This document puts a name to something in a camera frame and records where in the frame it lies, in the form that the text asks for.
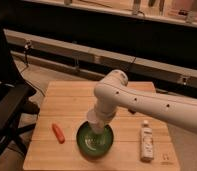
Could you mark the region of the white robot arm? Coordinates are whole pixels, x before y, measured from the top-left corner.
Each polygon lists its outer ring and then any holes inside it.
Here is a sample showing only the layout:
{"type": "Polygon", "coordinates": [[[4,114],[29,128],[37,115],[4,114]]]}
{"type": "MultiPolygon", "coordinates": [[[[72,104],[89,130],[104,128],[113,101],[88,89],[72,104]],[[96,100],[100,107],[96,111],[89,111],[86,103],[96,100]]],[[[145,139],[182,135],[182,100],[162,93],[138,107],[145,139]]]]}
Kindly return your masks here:
{"type": "Polygon", "coordinates": [[[101,134],[123,107],[197,134],[197,99],[135,90],[127,84],[123,71],[112,70],[94,87],[97,101],[87,121],[95,133],[101,134]]]}

